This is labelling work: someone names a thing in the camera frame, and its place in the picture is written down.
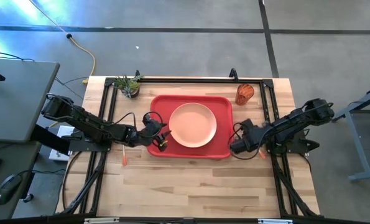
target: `orange cup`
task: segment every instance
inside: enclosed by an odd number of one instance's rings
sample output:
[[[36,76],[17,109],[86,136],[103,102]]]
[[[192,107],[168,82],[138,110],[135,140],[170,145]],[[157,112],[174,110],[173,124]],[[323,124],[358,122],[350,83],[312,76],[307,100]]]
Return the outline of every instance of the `orange cup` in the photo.
[[[241,84],[237,87],[235,103],[239,106],[245,105],[254,96],[254,88],[248,84]]]

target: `red tray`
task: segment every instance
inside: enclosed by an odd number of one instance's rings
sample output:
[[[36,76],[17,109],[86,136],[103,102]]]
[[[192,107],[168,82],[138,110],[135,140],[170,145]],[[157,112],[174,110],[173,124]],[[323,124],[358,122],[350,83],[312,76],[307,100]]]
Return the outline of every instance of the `red tray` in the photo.
[[[170,135],[167,137],[168,147],[164,152],[160,152],[157,147],[151,145],[147,147],[149,153],[153,156],[177,158],[224,159],[229,157],[228,140],[233,126],[230,101],[220,96],[159,95],[152,100],[150,110],[158,112],[164,123],[168,124],[173,111],[185,103],[200,103],[214,113],[218,125],[213,139],[204,146],[190,148],[177,143]],[[161,133],[168,130],[167,125]]]

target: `plate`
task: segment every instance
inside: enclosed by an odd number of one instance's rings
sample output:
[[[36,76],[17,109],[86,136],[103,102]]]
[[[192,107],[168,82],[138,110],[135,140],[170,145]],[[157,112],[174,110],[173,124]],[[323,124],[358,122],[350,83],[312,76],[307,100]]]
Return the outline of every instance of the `plate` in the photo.
[[[186,147],[207,144],[216,132],[216,118],[208,107],[199,103],[185,103],[171,114],[169,128],[172,137]]]

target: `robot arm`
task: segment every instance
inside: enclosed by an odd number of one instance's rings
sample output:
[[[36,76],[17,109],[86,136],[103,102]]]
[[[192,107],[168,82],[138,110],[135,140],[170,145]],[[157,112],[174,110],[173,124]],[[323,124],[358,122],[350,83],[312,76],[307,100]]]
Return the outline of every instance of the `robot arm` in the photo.
[[[243,135],[230,144],[230,150],[235,154],[251,152],[265,144],[268,139],[273,139],[277,144],[284,144],[309,125],[319,126],[330,122],[334,116],[334,111],[330,108],[332,105],[333,103],[319,98],[310,100],[301,108],[261,128],[247,119],[240,123]]]
[[[72,125],[82,131],[84,137],[89,141],[95,143],[114,141],[129,147],[154,144],[160,151],[164,151],[167,147],[165,137],[170,134],[170,131],[159,135],[166,124],[162,122],[160,115],[156,112],[152,111],[144,115],[142,122],[145,128],[138,131],[135,126],[105,121],[87,112],[81,106],[74,105],[70,98],[53,94],[48,94],[47,98],[49,102],[45,105],[41,114],[53,121],[66,122]],[[157,114],[160,122],[151,119],[150,113]]]

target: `potted plant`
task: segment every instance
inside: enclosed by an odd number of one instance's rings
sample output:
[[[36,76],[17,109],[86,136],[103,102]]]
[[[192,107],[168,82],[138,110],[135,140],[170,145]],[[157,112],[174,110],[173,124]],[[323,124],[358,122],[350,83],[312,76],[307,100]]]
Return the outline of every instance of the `potted plant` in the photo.
[[[127,98],[135,98],[141,89],[140,84],[137,82],[143,78],[143,75],[137,73],[134,78],[128,78],[127,75],[123,77],[117,76],[114,81],[114,87],[121,90]]]

